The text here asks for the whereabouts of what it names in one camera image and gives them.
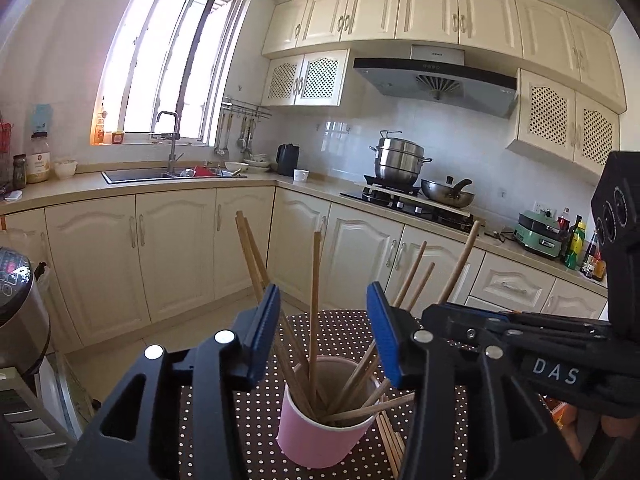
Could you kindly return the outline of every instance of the window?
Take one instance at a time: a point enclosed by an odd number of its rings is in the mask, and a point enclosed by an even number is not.
[[[172,132],[171,116],[156,123],[166,110],[180,115],[181,137],[213,141],[212,104],[241,1],[132,0],[102,76],[104,131],[129,140]]]

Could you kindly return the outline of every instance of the drawer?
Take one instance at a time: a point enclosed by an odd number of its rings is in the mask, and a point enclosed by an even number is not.
[[[558,278],[542,312],[556,316],[598,319],[606,303],[607,298]]]
[[[491,312],[511,312],[511,310],[509,310],[508,308],[504,308],[503,306],[489,303],[488,301],[478,300],[478,298],[474,298],[472,296],[469,296],[468,298],[466,298],[465,306],[472,306],[474,308],[490,310]]]
[[[540,312],[555,278],[539,270],[487,253],[470,296],[523,312]]]

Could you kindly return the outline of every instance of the polka dot tablecloth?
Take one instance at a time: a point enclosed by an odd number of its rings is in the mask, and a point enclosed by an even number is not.
[[[308,345],[308,315],[289,316],[289,322],[303,347]],[[325,310],[319,314],[319,355],[337,355],[359,362],[372,341],[369,319],[362,310]],[[296,361],[289,348],[291,364]],[[382,382],[382,366],[375,371]],[[287,459],[276,441],[280,403],[284,392],[284,378],[278,370],[274,356],[268,361],[264,379],[251,393],[236,392],[236,419],[246,468],[251,480],[393,480],[378,425],[374,422],[359,443],[339,464],[326,469],[307,469]],[[407,392],[390,388],[386,393],[392,399]],[[466,401],[462,388],[456,391],[456,450],[454,479],[465,477],[466,457]],[[180,478],[194,479],[191,445],[191,393],[185,387],[182,395],[184,410],[180,431]],[[409,437],[412,421],[412,403],[386,410],[389,419],[402,438]]]

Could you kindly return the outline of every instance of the white cup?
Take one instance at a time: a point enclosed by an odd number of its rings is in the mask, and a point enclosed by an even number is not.
[[[309,176],[309,172],[307,170],[293,170],[294,182],[306,182],[306,178],[308,176]]]

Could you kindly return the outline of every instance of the green electric cooker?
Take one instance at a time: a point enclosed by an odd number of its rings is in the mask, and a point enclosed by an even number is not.
[[[529,251],[547,258],[557,258],[562,246],[563,232],[558,221],[544,213],[525,211],[518,216],[513,237]]]

